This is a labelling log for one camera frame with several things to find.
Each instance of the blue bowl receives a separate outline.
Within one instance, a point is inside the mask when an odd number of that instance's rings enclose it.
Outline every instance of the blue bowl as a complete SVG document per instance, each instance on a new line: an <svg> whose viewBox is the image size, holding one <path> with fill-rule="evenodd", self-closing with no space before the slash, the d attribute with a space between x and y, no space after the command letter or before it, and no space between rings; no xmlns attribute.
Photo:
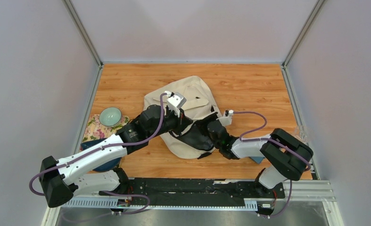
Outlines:
<svg viewBox="0 0 371 226"><path fill-rule="evenodd" d="M113 127L120 123L122 112L115 107L108 107L99 115L99 121L102 125Z"/></svg>

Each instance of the floral cloth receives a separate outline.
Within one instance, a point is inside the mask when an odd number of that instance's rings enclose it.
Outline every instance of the floral cloth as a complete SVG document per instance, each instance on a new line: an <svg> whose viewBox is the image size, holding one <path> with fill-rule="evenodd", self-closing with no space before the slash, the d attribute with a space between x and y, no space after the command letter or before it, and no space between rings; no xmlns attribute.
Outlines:
<svg viewBox="0 0 371 226"><path fill-rule="evenodd" d="M87 122L87 128L85 129L83 142L108 138L110 135L116 133L118 129L128 123L130 118L128 116L122 116L119 124L115 127L106 127L99 121L99 114L95 114L90 117Z"/></svg>

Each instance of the white wall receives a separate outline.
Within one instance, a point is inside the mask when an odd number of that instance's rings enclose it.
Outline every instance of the white wall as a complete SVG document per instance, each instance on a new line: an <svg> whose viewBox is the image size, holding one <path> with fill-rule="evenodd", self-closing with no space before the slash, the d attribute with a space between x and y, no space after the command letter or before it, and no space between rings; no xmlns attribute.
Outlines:
<svg viewBox="0 0 371 226"><path fill-rule="evenodd" d="M102 61L282 62L316 0L73 0Z"/></svg>
<svg viewBox="0 0 371 226"><path fill-rule="evenodd" d="M62 1L0 0L0 226L40 225L28 181L73 151L96 74Z"/></svg>
<svg viewBox="0 0 371 226"><path fill-rule="evenodd" d="M371 0L328 0L289 71L345 225L371 226Z"/></svg>

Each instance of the black metal base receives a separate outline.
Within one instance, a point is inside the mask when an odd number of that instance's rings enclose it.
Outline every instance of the black metal base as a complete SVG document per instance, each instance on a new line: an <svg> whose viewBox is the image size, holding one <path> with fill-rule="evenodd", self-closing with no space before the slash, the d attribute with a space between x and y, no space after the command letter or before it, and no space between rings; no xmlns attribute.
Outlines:
<svg viewBox="0 0 371 226"><path fill-rule="evenodd" d="M224 182L224 179L135 178L128 183L129 194L147 195L150 205L162 206L245 206L244 198L274 198L272 191L260 195L254 181ZM277 198L285 198L282 184L275 186ZM145 205L133 198L131 205Z"/></svg>

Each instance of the wood grain surface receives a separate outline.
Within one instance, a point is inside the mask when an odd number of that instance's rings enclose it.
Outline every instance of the wood grain surface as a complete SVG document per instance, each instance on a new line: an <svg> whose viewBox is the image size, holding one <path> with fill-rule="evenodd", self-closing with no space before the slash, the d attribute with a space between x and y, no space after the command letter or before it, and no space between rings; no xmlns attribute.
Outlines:
<svg viewBox="0 0 371 226"><path fill-rule="evenodd" d="M267 117L267 126L249 137L268 134L275 128L294 131L296 122L279 65L108 64L102 71L91 114L99 114L114 106L123 115L134 118L142 112L146 94L192 75L208 84L221 112L225 109L249 110ZM256 115L235 115L227 130L239 136L262 123ZM267 160L261 164L249 158L227 160L217 150L200 160L180 159L170 152L160 137L152 139L147 147L124 157L121 162L129 177L145 178L254 179L268 166ZM312 176L306 172L302 178L312 179Z"/></svg>

